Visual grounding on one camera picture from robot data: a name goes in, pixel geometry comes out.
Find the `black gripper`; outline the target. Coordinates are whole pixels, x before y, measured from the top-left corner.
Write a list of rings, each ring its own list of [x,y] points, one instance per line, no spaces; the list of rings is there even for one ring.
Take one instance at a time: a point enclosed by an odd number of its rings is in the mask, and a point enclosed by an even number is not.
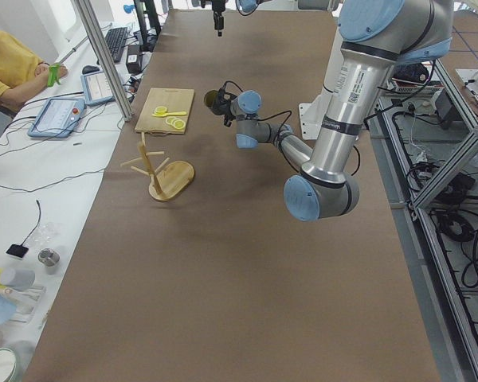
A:
[[[234,98],[227,99],[223,95],[218,95],[213,102],[213,113],[223,117],[225,127],[230,127],[232,121],[236,119],[233,111],[233,100]]]
[[[211,6],[214,18],[214,29],[219,37],[222,36],[224,29],[224,17],[222,12],[226,9],[225,4],[226,0],[201,0],[201,8],[205,8],[207,5]]]

